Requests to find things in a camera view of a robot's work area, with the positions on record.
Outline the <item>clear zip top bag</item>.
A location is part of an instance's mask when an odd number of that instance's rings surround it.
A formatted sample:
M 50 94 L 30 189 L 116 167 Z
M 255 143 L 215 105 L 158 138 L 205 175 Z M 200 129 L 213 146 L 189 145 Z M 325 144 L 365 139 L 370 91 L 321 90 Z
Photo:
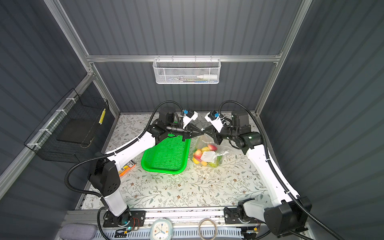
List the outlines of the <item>clear zip top bag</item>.
M 203 136 L 199 136 L 197 141 L 196 141 L 195 148 L 194 148 L 193 153 L 192 153 L 192 161 L 193 161 L 193 157 L 194 157 L 193 156 L 194 152 L 198 149 L 202 150 L 202 148 L 207 147 L 208 144 L 215 145 L 218 148 L 218 150 L 215 152 L 213 152 L 213 151 L 203 152 L 201 160 L 204 162 L 207 162 L 207 163 L 217 162 L 218 156 L 223 156 L 223 158 L 224 158 L 225 155 L 228 155 L 231 152 L 231 149 L 229 147 L 216 145 L 210 136 L 203 135 Z

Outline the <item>light green fruit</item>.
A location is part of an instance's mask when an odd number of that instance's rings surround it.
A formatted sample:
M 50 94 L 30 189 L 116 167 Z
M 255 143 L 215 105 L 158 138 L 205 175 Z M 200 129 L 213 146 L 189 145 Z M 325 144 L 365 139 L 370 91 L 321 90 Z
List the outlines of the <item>light green fruit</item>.
M 219 166 L 219 163 L 218 163 L 218 162 L 208 163 L 208 165 L 209 165 L 210 167 L 217 168 L 217 167 Z

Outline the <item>green plastic basket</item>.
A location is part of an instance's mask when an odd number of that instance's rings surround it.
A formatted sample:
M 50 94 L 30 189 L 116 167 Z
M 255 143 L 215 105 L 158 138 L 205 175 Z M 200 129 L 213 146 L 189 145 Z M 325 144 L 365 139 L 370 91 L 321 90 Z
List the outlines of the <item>green plastic basket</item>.
M 180 174 L 187 166 L 191 140 L 183 141 L 182 136 L 169 132 L 166 138 L 144 152 L 142 168 L 147 172 Z

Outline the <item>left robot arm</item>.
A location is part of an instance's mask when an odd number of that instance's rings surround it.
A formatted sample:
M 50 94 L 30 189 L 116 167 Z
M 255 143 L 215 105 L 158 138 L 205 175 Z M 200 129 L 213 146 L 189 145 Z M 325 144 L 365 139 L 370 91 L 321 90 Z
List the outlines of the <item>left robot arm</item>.
M 192 121 L 198 118 L 196 111 L 182 110 L 177 122 L 175 122 L 175 118 L 176 113 L 173 108 L 161 108 L 159 118 L 156 121 L 149 120 L 139 136 L 101 156 L 100 160 L 91 164 L 88 180 L 98 190 L 99 199 L 114 217 L 119 218 L 129 214 L 129 207 L 119 190 L 120 174 L 128 163 L 141 153 L 161 143 L 169 135 L 181 136 L 185 141 L 203 134 L 192 124 Z

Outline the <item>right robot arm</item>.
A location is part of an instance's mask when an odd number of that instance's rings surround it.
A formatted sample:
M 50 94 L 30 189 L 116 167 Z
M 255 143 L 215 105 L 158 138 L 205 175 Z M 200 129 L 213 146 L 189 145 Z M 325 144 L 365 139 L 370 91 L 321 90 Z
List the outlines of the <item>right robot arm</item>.
M 308 218 L 306 212 L 311 210 L 312 204 L 290 186 L 270 158 L 262 135 L 251 129 L 247 111 L 233 111 L 229 127 L 225 126 L 224 117 L 216 111 L 207 113 L 205 119 L 211 125 L 204 132 L 218 145 L 224 139 L 235 143 L 255 166 L 270 195 L 272 206 L 269 208 L 258 204 L 256 199 L 240 201 L 237 207 L 239 219 L 244 222 L 261 221 L 276 236 L 303 232 Z

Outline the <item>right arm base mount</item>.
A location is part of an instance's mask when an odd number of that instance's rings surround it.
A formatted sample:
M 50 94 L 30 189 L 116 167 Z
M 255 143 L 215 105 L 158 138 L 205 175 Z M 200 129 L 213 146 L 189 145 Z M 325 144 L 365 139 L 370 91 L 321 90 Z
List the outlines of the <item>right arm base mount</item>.
M 242 211 L 237 208 L 224 207 L 224 219 L 227 225 L 235 224 L 254 224 L 259 225 L 262 222 L 255 218 L 247 217 Z

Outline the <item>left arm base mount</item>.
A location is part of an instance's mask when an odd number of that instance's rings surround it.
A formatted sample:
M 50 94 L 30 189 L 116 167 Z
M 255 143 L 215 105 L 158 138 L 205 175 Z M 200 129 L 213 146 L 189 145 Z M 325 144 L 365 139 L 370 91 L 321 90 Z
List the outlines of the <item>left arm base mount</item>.
M 128 211 L 126 210 L 121 216 L 116 217 L 110 211 L 105 213 L 103 217 L 104 228 L 128 228 L 142 227 L 146 219 L 146 211 Z

